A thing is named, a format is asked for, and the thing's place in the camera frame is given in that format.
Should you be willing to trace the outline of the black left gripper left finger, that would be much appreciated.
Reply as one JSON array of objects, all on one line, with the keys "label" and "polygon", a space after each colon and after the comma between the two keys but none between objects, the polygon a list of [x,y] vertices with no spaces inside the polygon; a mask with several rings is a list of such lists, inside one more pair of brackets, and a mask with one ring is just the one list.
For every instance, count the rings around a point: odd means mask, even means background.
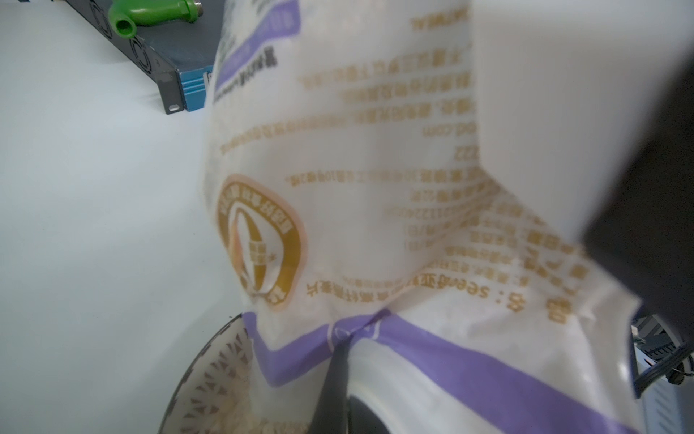
[{"label": "black left gripper left finger", "polygon": [[351,340],[334,349],[316,411],[309,425],[310,434],[387,434],[381,419],[362,401],[350,397],[348,356]]}]

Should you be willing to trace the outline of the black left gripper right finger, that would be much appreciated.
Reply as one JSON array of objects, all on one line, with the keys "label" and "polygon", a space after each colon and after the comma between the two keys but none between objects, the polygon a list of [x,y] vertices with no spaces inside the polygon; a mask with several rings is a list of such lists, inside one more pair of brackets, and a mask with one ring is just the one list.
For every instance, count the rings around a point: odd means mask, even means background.
[{"label": "black left gripper right finger", "polygon": [[639,145],[583,242],[593,260],[692,340],[692,61],[668,83]]}]

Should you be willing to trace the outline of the white purple oats bag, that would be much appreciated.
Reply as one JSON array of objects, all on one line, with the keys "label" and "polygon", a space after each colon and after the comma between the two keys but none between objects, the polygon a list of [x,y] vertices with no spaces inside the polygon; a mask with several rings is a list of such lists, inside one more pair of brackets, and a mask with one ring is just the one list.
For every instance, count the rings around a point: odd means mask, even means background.
[{"label": "white purple oats bag", "polygon": [[389,433],[644,433],[641,298],[583,238],[693,62],[690,1],[229,1],[204,198],[252,412],[334,349]]}]

